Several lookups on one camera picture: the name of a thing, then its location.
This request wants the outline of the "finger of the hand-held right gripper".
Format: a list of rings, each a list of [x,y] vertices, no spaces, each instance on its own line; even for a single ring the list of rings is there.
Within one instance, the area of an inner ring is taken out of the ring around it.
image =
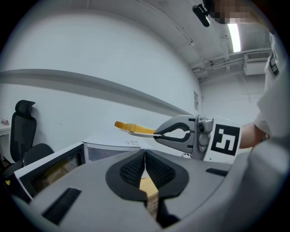
[[[155,135],[164,135],[177,129],[195,131],[195,120],[196,117],[191,115],[175,116],[159,126],[155,131]]]
[[[187,154],[192,154],[193,152],[194,137],[194,133],[186,133],[183,138],[175,138],[164,135],[153,136],[156,142]]]

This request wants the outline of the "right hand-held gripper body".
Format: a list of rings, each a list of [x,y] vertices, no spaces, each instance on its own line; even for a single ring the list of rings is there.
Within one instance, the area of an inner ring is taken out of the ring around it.
[[[208,162],[233,163],[242,130],[238,123],[221,116],[196,117],[191,158]]]

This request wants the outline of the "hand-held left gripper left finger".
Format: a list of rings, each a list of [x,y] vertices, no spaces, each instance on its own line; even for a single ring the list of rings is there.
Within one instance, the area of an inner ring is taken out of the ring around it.
[[[81,165],[36,195],[30,203],[62,232],[156,232],[140,190],[145,151]]]

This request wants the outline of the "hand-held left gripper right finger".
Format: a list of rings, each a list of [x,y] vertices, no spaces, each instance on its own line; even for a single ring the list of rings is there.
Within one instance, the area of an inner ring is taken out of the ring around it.
[[[222,228],[227,206],[216,195],[230,165],[147,150],[145,166],[159,196],[157,218],[145,229]]]

